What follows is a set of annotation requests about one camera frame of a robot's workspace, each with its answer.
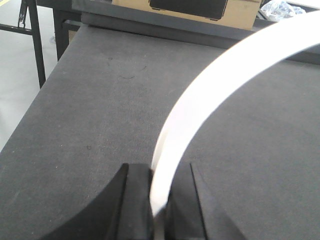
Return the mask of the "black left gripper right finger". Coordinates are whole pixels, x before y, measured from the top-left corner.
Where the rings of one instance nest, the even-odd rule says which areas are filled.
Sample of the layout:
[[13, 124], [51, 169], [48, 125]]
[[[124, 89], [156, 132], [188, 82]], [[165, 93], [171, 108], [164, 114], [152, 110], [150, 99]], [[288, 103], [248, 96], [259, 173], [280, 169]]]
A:
[[244, 240], [208, 189], [199, 169], [192, 163], [179, 164], [165, 210], [166, 240]]

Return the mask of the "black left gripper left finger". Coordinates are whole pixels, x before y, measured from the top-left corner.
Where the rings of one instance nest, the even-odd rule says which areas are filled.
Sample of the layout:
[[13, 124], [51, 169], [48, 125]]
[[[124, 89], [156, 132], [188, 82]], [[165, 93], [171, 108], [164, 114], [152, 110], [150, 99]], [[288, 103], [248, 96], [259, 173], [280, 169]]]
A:
[[147, 164], [124, 163], [102, 192], [44, 240], [152, 240], [149, 201], [152, 173]]

